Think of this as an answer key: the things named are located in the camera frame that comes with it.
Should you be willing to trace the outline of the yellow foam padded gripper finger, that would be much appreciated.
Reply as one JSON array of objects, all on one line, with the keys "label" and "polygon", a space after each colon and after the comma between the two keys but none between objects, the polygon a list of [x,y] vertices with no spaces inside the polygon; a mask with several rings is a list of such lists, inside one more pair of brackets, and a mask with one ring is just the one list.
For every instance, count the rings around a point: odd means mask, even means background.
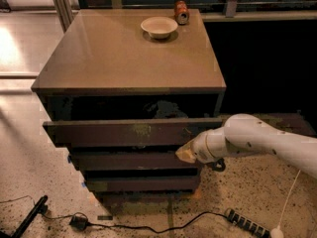
[{"label": "yellow foam padded gripper finger", "polygon": [[176,152],[176,156],[183,162],[194,164],[196,162],[195,152],[192,149],[193,141],[189,141],[181,146]]}]

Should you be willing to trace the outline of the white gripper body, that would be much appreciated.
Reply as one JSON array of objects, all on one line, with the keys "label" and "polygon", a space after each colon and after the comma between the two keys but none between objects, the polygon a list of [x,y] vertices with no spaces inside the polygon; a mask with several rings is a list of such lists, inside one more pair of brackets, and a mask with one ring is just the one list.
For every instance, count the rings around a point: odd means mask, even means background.
[{"label": "white gripper body", "polygon": [[191,150],[200,163],[213,171],[223,172],[226,169],[224,158],[229,156],[230,151],[223,128],[200,133],[194,138]]}]

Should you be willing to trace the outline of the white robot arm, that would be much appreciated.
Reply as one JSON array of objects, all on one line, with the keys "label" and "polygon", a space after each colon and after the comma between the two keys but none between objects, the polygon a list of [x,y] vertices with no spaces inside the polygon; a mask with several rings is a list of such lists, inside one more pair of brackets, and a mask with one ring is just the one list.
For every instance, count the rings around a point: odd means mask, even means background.
[{"label": "white robot arm", "polygon": [[224,125],[198,134],[177,157],[190,164],[215,163],[225,157],[273,154],[317,179],[317,139],[278,130],[249,114],[230,116]]}]

